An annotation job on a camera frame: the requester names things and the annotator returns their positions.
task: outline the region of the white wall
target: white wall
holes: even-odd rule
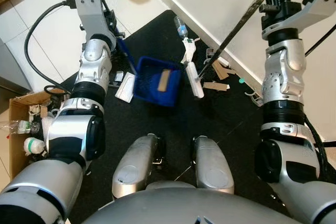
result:
[[[195,22],[220,44],[253,0],[175,0]],[[261,14],[256,13],[230,43],[228,49],[261,83],[265,49],[261,38]],[[336,14],[312,27],[300,37],[306,50],[336,24]],[[327,141],[336,141],[336,32],[308,57],[305,73],[305,111]]]

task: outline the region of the baseboard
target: baseboard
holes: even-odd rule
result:
[[[205,27],[202,26],[177,0],[161,0],[164,2],[177,16],[181,17],[183,21],[199,35],[200,39],[204,41],[209,47],[217,49],[221,41],[218,41]],[[253,90],[255,90],[260,96],[262,81],[251,72],[246,65],[244,65],[232,52],[225,49],[220,55],[226,59],[231,68],[236,70],[239,77],[244,78],[246,84],[248,84]]]

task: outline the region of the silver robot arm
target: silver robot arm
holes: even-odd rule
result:
[[[101,0],[75,1],[87,33],[78,76],[49,129],[48,158],[29,165],[0,194],[1,221],[6,223],[63,223],[83,174],[105,149],[103,105],[116,37]]]
[[[336,185],[323,182],[305,126],[303,73],[306,59],[298,34],[331,16],[336,0],[266,0],[260,11],[266,49],[263,142],[255,154],[257,175],[278,194],[292,216],[302,223],[335,223]]]

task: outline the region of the blue basket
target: blue basket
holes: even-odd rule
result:
[[[163,69],[171,69],[167,90],[158,91]],[[181,70],[172,62],[142,56],[137,67],[134,83],[134,96],[161,106],[173,107],[180,84]]]

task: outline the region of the plastic bottle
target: plastic bottle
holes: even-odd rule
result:
[[[181,39],[187,38],[188,37],[188,30],[187,27],[185,26],[185,23],[183,20],[180,19],[180,17],[176,16],[174,18],[175,26],[178,31],[178,35],[180,36]]]
[[[10,134],[35,134],[40,130],[40,123],[24,120],[0,122],[0,130],[9,130]]]

